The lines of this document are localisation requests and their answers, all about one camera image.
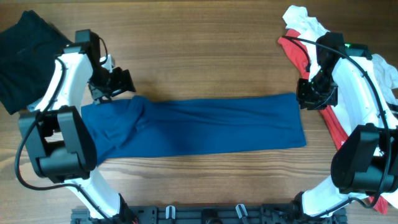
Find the blue polo shirt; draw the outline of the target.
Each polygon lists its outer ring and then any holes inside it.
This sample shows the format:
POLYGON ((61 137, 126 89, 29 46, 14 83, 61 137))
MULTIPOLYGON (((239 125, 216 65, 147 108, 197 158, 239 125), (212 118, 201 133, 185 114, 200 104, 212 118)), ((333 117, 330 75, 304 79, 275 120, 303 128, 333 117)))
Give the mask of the blue polo shirt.
POLYGON ((143 96, 81 108, 97 160, 219 154, 306 145, 293 93, 151 102, 143 96))

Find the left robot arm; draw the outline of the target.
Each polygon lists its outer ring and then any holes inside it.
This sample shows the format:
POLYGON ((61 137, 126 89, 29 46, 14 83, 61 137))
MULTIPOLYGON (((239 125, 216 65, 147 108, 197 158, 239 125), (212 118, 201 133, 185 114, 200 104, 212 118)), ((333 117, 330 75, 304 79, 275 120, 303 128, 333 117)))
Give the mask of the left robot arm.
POLYGON ((110 54, 101 56, 104 45, 91 30, 78 30, 75 42, 56 55, 44 97, 33 112, 19 118, 22 140, 14 170, 27 189, 71 190, 87 207, 88 223, 138 223, 100 174, 94 141, 80 115, 85 89, 96 104, 136 90, 128 70, 115 67, 110 54))

